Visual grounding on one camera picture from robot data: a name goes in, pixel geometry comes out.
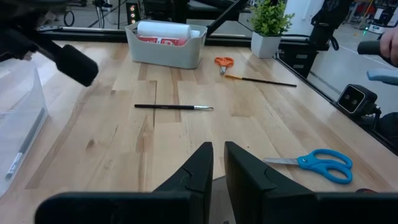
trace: white pot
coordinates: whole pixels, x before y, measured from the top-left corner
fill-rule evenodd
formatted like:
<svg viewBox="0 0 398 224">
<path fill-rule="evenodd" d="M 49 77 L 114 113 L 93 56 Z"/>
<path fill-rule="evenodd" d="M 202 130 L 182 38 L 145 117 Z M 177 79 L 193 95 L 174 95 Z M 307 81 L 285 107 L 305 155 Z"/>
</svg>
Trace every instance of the white pot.
<svg viewBox="0 0 398 224">
<path fill-rule="evenodd" d="M 278 51 L 281 37 L 263 37 L 253 32 L 251 52 L 258 58 L 272 58 Z"/>
</svg>

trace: person's hand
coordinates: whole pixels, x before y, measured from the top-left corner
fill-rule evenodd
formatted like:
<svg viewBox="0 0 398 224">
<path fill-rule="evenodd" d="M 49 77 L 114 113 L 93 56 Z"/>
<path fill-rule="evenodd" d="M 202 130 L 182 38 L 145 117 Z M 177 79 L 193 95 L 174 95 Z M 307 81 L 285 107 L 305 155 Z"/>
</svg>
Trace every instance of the person's hand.
<svg viewBox="0 0 398 224">
<path fill-rule="evenodd" d="M 380 52 L 389 58 L 393 65 L 398 67 L 398 27 L 386 31 L 380 40 Z"/>
</svg>

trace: green plant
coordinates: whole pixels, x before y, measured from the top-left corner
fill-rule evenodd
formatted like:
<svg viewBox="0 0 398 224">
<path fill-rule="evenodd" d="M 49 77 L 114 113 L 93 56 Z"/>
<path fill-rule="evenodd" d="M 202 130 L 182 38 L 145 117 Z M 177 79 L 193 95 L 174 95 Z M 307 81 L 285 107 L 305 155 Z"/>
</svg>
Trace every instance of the green plant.
<svg viewBox="0 0 398 224">
<path fill-rule="evenodd" d="M 254 15 L 251 18 L 254 32 L 264 36 L 281 36 L 283 32 L 288 31 L 294 17 L 293 14 L 284 15 L 286 5 L 279 1 L 272 5 L 271 0 L 263 0 L 257 7 L 253 8 Z"/>
</svg>

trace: wooden tabletop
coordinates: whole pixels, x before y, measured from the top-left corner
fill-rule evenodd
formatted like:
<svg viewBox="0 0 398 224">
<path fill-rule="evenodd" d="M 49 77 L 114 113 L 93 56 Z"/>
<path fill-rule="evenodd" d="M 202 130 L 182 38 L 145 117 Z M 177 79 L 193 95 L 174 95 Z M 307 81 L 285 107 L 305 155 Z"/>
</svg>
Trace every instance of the wooden tabletop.
<svg viewBox="0 0 398 224">
<path fill-rule="evenodd" d="M 398 157 L 274 59 L 260 60 L 247 48 L 205 47 L 199 67 L 183 70 L 133 62 L 127 44 L 72 44 L 98 62 L 100 73 L 83 88 L 34 55 L 49 117 L 0 198 L 0 223 L 32 223 L 38 204 L 59 192 L 151 191 L 205 141 L 214 147 L 214 178 L 224 175 L 224 142 L 234 141 L 260 159 L 329 148 L 353 160 L 349 185 L 273 166 L 314 191 L 398 189 Z M 228 74 L 298 87 L 223 78 L 215 56 L 234 58 Z M 135 103 L 215 110 L 135 109 Z"/>
</svg>

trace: scissors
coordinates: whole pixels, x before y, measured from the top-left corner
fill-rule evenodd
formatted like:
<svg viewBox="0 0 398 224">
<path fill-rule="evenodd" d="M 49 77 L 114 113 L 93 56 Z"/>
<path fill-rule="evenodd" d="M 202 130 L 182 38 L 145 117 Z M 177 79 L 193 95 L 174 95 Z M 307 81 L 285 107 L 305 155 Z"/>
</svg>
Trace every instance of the scissors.
<svg viewBox="0 0 398 224">
<path fill-rule="evenodd" d="M 335 158 L 341 159 L 344 163 L 337 162 L 331 159 L 317 159 L 315 156 L 319 154 L 333 156 Z M 277 164 L 296 165 L 299 166 L 301 169 L 311 170 L 318 174 L 321 174 L 328 180 L 337 184 L 349 184 L 353 180 L 353 173 L 351 172 L 353 161 L 346 155 L 330 149 L 316 149 L 312 151 L 309 155 L 300 156 L 296 159 L 264 158 L 263 161 Z M 330 169 L 340 171 L 347 178 L 342 179 L 332 175 L 331 173 L 329 173 Z"/>
<path fill-rule="evenodd" d="M 220 74 L 224 75 L 226 68 L 231 67 L 232 65 L 234 65 L 234 60 L 230 57 L 217 57 L 214 59 L 214 62 L 221 66 L 220 68 Z"/>
</svg>

